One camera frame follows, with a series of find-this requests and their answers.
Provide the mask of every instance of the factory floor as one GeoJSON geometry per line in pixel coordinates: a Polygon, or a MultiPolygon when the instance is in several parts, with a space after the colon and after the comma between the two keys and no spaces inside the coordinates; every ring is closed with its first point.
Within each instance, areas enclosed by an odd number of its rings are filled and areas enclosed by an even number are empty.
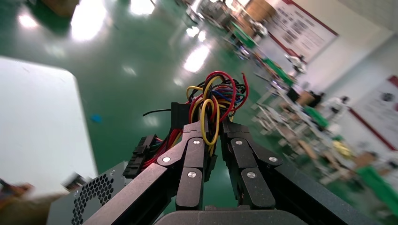
{"type": "MultiPolygon", "coordinates": [[[[71,21],[32,1],[0,2],[0,55],[64,68],[76,77],[99,173],[129,160],[141,137],[167,134],[169,112],[143,113],[185,102],[186,87],[216,70],[240,81],[240,73],[247,74],[249,101],[234,121],[246,124],[262,146],[289,151],[279,147],[278,137],[260,135],[251,122],[250,106],[265,92],[265,83],[253,75],[254,63],[234,54],[222,39],[224,31],[194,24],[174,0],[153,1],[156,6],[149,0],[81,0],[71,21]]],[[[301,167],[317,176],[311,163],[301,167]]],[[[367,189],[342,182],[327,188],[370,217],[385,208],[367,189]]],[[[221,157],[205,184],[204,204],[237,204],[221,157]]],[[[173,208],[172,203],[166,212],[173,208]]]]}

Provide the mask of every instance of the red wire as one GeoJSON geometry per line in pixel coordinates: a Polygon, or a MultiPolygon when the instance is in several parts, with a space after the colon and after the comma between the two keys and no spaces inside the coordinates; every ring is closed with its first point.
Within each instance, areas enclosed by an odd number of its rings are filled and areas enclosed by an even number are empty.
{"type": "Polygon", "coordinates": [[[213,104],[214,104],[214,110],[213,110],[213,113],[212,113],[212,115],[210,117],[211,120],[214,119],[214,116],[215,116],[215,114],[217,112],[217,109],[215,108],[217,106],[216,99],[213,97],[212,100],[213,100],[213,104]]]}
{"type": "Polygon", "coordinates": [[[230,104],[229,108],[227,109],[227,111],[225,112],[225,114],[220,118],[220,121],[223,121],[225,118],[227,118],[228,114],[232,111],[232,109],[233,109],[233,107],[234,107],[235,98],[236,98],[236,85],[235,85],[235,82],[234,82],[234,80],[232,79],[232,77],[231,77],[229,74],[227,74],[227,73],[225,73],[225,72],[223,72],[223,71],[214,71],[214,72],[212,72],[211,74],[209,74],[209,75],[207,76],[206,80],[208,80],[209,77],[211,77],[211,76],[213,76],[213,75],[216,75],[216,74],[221,74],[221,75],[223,75],[223,76],[226,76],[226,77],[231,81],[231,84],[232,84],[232,99],[231,99],[231,104],[230,104]]]}
{"type": "Polygon", "coordinates": [[[174,130],[171,132],[171,134],[170,134],[170,138],[169,138],[169,142],[168,142],[168,143],[169,143],[168,147],[167,147],[167,148],[164,148],[164,147],[163,147],[163,145],[165,144],[165,142],[164,142],[164,143],[161,145],[161,147],[159,148],[160,151],[157,152],[156,155],[155,155],[152,159],[146,161],[146,162],[143,164],[142,168],[145,169],[145,168],[147,168],[150,164],[156,162],[156,160],[158,159],[158,157],[161,156],[163,153],[165,153],[165,152],[171,147],[171,145],[174,143],[174,141],[175,141],[176,138],[177,138],[177,135],[178,135],[180,132],[182,132],[182,130],[174,129],[174,130]]]}
{"type": "Polygon", "coordinates": [[[195,105],[196,101],[199,100],[199,98],[202,97],[202,96],[203,96],[203,94],[200,94],[198,97],[196,97],[196,99],[192,101],[191,106],[189,107],[189,112],[188,112],[188,121],[189,121],[189,123],[192,123],[191,114],[192,114],[193,106],[195,105]]]}
{"type": "Polygon", "coordinates": [[[246,102],[247,98],[249,97],[249,85],[247,84],[247,80],[246,80],[246,75],[244,73],[242,73],[243,75],[243,82],[245,82],[245,88],[246,88],[246,96],[243,99],[242,103],[236,107],[235,109],[233,109],[233,111],[236,111],[237,109],[239,109],[240,107],[243,106],[243,104],[246,102]]]}

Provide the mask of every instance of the cardboard box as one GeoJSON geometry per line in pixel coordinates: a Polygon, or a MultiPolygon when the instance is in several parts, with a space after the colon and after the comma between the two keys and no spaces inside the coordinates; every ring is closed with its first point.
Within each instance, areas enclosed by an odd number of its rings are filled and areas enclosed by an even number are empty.
{"type": "Polygon", "coordinates": [[[63,17],[72,17],[79,0],[41,0],[55,14],[63,17]]]}
{"type": "Polygon", "coordinates": [[[251,0],[246,5],[245,10],[252,19],[258,22],[261,20],[269,21],[276,14],[274,7],[265,0],[251,0]]]}
{"type": "Polygon", "coordinates": [[[296,101],[296,103],[304,107],[314,100],[315,98],[310,93],[303,91],[300,93],[300,98],[296,101]]]}
{"type": "Polygon", "coordinates": [[[254,30],[252,29],[252,25],[245,20],[243,17],[239,16],[237,18],[237,25],[242,28],[242,30],[251,38],[254,36],[254,30]]]}

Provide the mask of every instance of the gray metal casing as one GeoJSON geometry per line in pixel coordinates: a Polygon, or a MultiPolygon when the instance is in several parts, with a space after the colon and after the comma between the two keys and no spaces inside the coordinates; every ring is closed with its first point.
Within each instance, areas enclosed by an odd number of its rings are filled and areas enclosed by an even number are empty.
{"type": "Polygon", "coordinates": [[[77,190],[53,202],[47,225],[80,225],[122,190],[132,179],[123,176],[121,162],[77,190]]]}

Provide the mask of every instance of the black connector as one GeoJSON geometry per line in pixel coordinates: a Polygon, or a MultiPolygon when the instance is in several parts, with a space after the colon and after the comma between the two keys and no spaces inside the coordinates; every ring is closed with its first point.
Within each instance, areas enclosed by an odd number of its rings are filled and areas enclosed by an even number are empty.
{"type": "Polygon", "coordinates": [[[134,179],[141,172],[142,165],[151,154],[149,149],[154,142],[156,135],[142,137],[136,149],[133,152],[129,164],[123,172],[123,176],[127,179],[134,179]]]}
{"type": "Polygon", "coordinates": [[[171,103],[171,129],[183,129],[189,123],[190,104],[171,103]]]}

